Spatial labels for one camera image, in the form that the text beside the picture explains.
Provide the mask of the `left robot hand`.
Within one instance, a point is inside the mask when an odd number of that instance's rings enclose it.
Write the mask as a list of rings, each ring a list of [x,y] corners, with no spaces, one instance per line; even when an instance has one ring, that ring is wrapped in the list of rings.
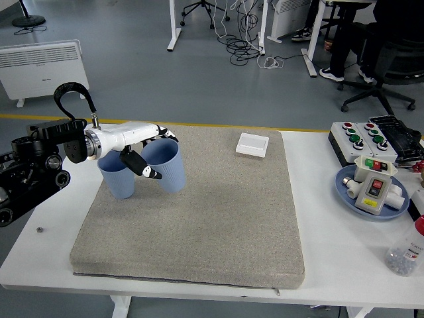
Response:
[[[91,128],[85,132],[87,158],[99,160],[110,151],[117,151],[121,162],[136,175],[160,180],[161,173],[154,170],[140,154],[131,148],[132,145],[140,142],[146,146],[149,140],[157,137],[177,141],[171,130],[153,123],[126,122],[104,129]]]

